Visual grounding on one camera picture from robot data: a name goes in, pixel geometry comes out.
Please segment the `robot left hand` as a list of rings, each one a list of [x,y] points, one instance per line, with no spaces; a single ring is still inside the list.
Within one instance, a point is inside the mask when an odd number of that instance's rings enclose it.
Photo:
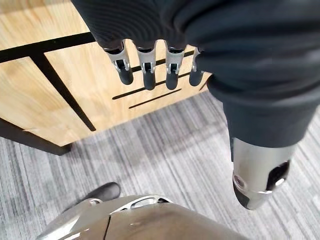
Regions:
[[[222,102],[233,189],[255,210],[287,178],[320,104],[317,0],[75,0],[96,42],[119,53],[123,39],[149,49],[198,49],[194,63]]]

